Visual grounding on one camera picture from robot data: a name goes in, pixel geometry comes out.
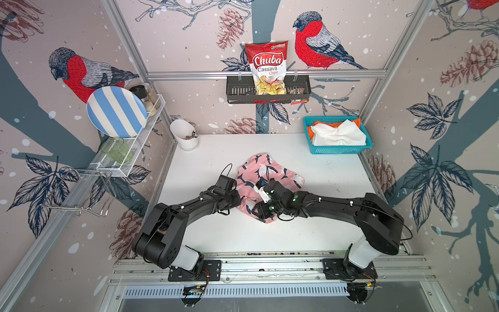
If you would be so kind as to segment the pink patterned shorts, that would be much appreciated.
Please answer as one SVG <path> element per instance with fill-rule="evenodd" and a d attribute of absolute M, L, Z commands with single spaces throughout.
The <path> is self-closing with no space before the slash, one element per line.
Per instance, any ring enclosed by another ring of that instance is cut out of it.
<path fill-rule="evenodd" d="M 279 165 L 267 153 L 259 153 L 250 157 L 239 169 L 236 176 L 237 187 L 241 204 L 238 209 L 244 214 L 269 224 L 278 217 L 262 216 L 256 205 L 263 202 L 257 189 L 266 184 L 269 179 L 279 181 L 282 186 L 292 192 L 299 191 L 305 179 L 297 173 Z"/>

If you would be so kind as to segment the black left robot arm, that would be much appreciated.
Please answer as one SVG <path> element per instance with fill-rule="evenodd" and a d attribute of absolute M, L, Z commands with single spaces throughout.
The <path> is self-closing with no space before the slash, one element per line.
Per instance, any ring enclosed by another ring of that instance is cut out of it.
<path fill-rule="evenodd" d="M 199 274 L 203 256 L 183 244 L 187 226 L 212 214 L 229 215 L 241 204 L 236 186 L 235 179 L 220 175 L 215 185 L 193 200 L 177 205 L 157 204 L 133 239 L 132 251 L 161 269 L 173 266 Z"/>

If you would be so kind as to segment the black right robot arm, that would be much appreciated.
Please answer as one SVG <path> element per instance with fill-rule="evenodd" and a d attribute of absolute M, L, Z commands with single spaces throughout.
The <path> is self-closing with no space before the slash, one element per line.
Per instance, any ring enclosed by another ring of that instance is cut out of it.
<path fill-rule="evenodd" d="M 252 212 L 258 217 L 328 218 L 359 227 L 363 237 L 347 249 L 345 270 L 366 269 L 380 255 L 399 253 L 404 218 L 374 193 L 362 198 L 332 198 L 292 192 L 275 179 L 259 182 L 255 189 L 262 198 Z"/>

